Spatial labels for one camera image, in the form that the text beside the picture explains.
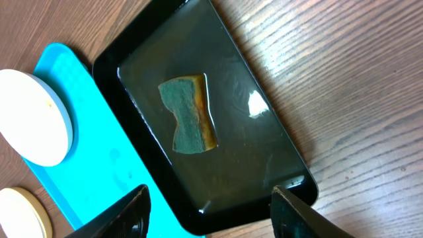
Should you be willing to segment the green and yellow sponge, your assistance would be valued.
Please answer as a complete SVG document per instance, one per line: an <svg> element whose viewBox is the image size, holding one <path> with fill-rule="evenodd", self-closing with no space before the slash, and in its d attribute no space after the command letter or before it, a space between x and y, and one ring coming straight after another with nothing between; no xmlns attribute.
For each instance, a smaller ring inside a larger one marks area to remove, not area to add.
<svg viewBox="0 0 423 238"><path fill-rule="evenodd" d="M176 120L173 150L203 153L217 147L209 113L205 75L176 77L158 86L165 108Z"/></svg>

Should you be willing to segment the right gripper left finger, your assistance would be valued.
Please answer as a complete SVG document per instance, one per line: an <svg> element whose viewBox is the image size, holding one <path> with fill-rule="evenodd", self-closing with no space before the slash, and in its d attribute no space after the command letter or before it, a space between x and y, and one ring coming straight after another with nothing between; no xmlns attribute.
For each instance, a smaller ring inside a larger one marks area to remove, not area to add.
<svg viewBox="0 0 423 238"><path fill-rule="evenodd" d="M141 184L66 238L146 238L151 199Z"/></svg>

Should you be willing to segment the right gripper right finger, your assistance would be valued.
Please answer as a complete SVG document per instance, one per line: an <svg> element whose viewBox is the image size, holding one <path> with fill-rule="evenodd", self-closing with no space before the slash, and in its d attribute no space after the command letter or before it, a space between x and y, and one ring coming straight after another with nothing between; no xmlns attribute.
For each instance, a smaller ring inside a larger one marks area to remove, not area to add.
<svg viewBox="0 0 423 238"><path fill-rule="evenodd" d="M272 190L270 218L278 238L353 238L281 186Z"/></svg>

